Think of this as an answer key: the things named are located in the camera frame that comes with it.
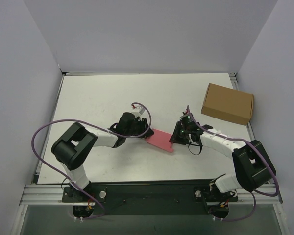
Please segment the pink paper box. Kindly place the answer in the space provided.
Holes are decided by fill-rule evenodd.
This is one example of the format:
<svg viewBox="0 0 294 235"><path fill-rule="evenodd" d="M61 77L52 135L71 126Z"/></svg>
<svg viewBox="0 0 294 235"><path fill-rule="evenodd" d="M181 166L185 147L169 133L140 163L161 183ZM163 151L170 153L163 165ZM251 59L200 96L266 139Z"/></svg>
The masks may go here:
<svg viewBox="0 0 294 235"><path fill-rule="evenodd" d="M154 134L146 139L146 142L158 147L164 151L167 151L169 153L174 152L173 149L173 143L170 142L170 138L172 137L172 134L163 132L157 129L153 129Z"/></svg>

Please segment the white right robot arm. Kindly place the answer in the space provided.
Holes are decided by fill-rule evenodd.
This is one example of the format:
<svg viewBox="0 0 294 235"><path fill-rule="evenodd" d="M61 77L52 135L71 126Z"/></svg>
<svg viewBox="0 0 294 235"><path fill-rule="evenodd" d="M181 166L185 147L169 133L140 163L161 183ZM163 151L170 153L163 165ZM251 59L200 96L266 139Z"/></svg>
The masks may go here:
<svg viewBox="0 0 294 235"><path fill-rule="evenodd" d="M231 138L210 125L201 126L191 113L180 117L170 142L211 148L233 161L233 173L221 175L209 183L212 195L237 189L253 192L271 179L276 182L276 170L260 141Z"/></svg>

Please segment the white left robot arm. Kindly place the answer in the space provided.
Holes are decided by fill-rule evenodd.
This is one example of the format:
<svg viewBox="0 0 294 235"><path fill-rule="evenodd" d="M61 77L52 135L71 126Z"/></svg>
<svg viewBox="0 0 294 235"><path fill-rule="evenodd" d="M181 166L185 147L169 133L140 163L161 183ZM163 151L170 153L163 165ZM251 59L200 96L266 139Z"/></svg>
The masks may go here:
<svg viewBox="0 0 294 235"><path fill-rule="evenodd" d="M125 143L128 137L147 139L154 135L145 117L140 114L125 112L119 122L114 123L108 131L90 132L78 122L53 144L52 154L63 166L70 179L73 195L79 201L86 201L91 195L88 187L90 180L86 176L83 163L93 147L117 148Z"/></svg>

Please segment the brown cardboard box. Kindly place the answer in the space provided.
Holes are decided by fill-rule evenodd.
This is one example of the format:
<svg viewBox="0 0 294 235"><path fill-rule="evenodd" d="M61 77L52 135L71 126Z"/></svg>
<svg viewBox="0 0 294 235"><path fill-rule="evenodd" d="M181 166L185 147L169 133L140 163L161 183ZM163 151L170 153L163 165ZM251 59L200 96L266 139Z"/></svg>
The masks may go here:
<svg viewBox="0 0 294 235"><path fill-rule="evenodd" d="M210 83L201 113L246 126L253 113L254 95Z"/></svg>

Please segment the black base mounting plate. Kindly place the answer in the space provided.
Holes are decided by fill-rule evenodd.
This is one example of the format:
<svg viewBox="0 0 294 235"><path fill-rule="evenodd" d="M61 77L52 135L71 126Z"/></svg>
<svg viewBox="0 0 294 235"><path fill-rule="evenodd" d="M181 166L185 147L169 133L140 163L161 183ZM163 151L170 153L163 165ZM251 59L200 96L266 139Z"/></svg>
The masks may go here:
<svg viewBox="0 0 294 235"><path fill-rule="evenodd" d="M212 194L209 179L90 183L85 193L64 187L62 202L76 217L106 215L206 215L210 207L228 211L235 191Z"/></svg>

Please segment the aluminium frame rail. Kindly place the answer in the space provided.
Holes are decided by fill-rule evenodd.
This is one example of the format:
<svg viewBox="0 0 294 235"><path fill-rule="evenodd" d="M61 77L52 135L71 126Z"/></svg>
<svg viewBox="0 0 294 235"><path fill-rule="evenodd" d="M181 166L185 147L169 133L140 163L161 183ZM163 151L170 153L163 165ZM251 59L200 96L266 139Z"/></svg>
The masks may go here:
<svg viewBox="0 0 294 235"><path fill-rule="evenodd" d="M60 185L26 185L19 205L72 206L62 202L63 190Z"/></svg>

